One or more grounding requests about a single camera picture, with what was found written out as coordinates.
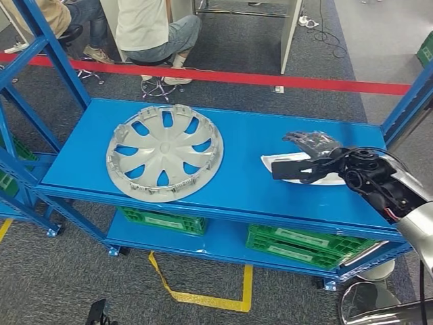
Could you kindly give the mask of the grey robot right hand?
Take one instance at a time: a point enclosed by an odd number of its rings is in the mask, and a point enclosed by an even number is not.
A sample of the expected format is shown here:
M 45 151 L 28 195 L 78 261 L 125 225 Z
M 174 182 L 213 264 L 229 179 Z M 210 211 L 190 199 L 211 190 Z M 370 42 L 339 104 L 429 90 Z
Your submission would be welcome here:
M 292 131 L 286 133 L 282 139 L 295 144 L 311 158 L 329 157 L 342 147 L 337 140 L 322 131 Z

